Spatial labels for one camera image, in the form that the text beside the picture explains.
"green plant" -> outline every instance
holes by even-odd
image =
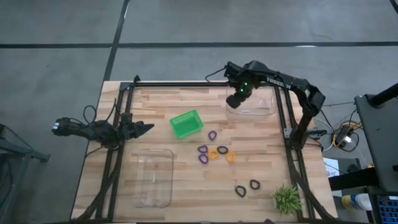
[[[282,185],[276,190],[274,199],[276,202],[276,208],[281,214],[283,213],[288,215],[297,210],[301,210],[299,191],[296,187],[285,187],[285,185]]]

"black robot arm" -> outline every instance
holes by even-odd
[[[251,61],[244,67],[228,62],[224,77],[228,78],[228,85],[235,89],[235,94],[226,99],[227,104],[232,108],[237,108],[251,96],[253,88],[259,88],[264,83],[271,83],[293,91],[303,109],[303,116],[299,124],[293,127],[290,145],[293,149],[303,148],[308,137],[308,125],[311,119],[319,113],[325,101],[325,96],[317,87],[311,85],[305,79],[273,71],[258,61]]]

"wooden tabletop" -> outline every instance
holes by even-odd
[[[98,105],[97,119],[105,119],[117,98],[120,82],[105,82]],[[256,90],[264,96],[263,106],[269,115],[236,115],[227,110],[226,87],[142,87],[135,88],[132,100],[134,121],[155,124],[145,135],[126,142],[114,221],[116,222],[263,222],[296,221],[295,215],[280,215],[274,208],[272,195],[282,184],[290,185],[284,142],[280,128],[274,91],[271,87]],[[297,98],[291,94],[295,117],[302,115]],[[190,110],[197,110],[203,129],[184,139],[177,139],[169,119]],[[218,133],[214,141],[208,132]],[[227,146],[236,155],[228,163],[223,156],[207,165],[198,161],[197,147]],[[88,152],[100,145],[91,142]],[[170,149],[174,154],[172,199],[166,208],[137,208],[137,155],[143,149]],[[303,149],[310,188],[328,212],[337,217],[330,186],[319,147]],[[106,150],[89,155],[83,166],[72,218],[78,217],[98,193],[106,158]],[[249,181],[256,179],[261,189],[252,190]],[[235,185],[247,189],[244,198],[234,191]],[[108,199],[104,215],[108,211]]]

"green plastic container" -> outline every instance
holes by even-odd
[[[203,128],[203,123],[196,110],[186,112],[170,119],[170,124],[177,138],[185,138]]]

